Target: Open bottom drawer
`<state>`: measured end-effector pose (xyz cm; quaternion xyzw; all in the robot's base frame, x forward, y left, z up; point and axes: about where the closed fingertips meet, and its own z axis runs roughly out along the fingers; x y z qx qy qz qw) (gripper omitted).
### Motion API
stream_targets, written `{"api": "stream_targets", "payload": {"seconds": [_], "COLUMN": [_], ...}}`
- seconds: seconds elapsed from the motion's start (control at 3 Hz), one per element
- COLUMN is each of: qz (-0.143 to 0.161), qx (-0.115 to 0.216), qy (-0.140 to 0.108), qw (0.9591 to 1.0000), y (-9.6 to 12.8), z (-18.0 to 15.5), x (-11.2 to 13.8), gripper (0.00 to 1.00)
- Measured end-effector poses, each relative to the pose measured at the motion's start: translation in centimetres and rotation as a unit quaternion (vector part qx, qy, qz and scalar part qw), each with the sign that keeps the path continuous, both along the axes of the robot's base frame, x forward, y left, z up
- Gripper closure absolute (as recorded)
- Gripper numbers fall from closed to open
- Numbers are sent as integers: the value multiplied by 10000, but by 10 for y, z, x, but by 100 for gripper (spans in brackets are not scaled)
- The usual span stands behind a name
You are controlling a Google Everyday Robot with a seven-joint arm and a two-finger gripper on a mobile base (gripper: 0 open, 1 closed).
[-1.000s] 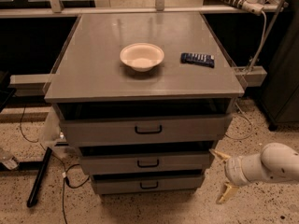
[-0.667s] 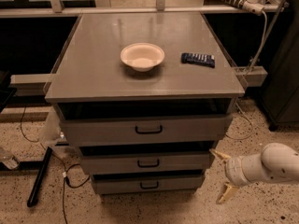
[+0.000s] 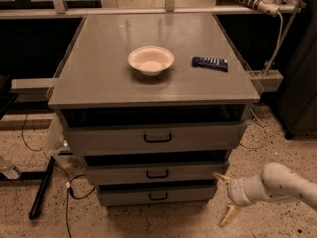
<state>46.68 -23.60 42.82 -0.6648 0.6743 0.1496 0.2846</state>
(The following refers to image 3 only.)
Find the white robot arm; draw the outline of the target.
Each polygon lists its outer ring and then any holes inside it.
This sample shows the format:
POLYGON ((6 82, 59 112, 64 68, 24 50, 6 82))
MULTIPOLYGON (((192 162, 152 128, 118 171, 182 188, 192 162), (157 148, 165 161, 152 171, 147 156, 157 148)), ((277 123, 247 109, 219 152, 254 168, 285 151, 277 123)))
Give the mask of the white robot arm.
POLYGON ((213 175, 227 186, 227 196, 231 200, 226 214, 219 222, 220 227, 230 224, 242 208, 257 202, 297 200, 317 210, 317 184, 286 165, 268 163, 259 174, 240 178, 230 178, 217 172, 213 175))

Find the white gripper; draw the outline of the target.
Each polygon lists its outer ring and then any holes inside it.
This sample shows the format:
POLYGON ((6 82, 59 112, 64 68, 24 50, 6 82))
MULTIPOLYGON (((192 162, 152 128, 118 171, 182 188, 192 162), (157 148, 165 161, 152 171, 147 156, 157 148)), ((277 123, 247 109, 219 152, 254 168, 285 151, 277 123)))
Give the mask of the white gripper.
POLYGON ((228 226, 241 212, 241 207, 250 206, 264 198, 262 181, 259 175, 233 178, 214 172, 213 176, 227 184, 229 199, 235 204, 226 206, 225 215, 221 218, 218 226, 228 226))

